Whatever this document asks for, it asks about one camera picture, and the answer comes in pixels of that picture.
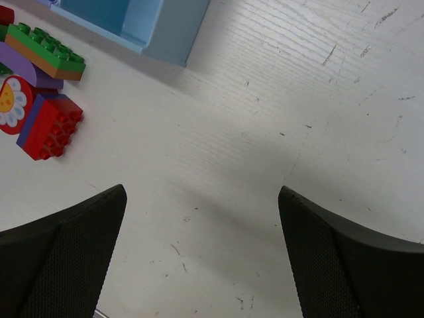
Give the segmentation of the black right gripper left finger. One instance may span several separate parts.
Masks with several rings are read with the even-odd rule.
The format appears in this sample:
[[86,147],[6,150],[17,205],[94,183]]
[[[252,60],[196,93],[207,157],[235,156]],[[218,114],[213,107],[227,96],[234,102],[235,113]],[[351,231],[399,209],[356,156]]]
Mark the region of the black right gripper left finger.
[[2,317],[93,317],[127,193],[115,185],[1,232]]

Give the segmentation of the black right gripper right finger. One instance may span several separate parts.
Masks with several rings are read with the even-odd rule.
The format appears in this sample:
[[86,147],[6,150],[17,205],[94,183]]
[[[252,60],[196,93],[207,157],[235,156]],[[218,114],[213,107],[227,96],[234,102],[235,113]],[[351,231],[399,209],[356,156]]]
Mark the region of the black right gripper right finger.
[[278,208],[304,317],[422,317],[423,245],[332,213],[284,186]]

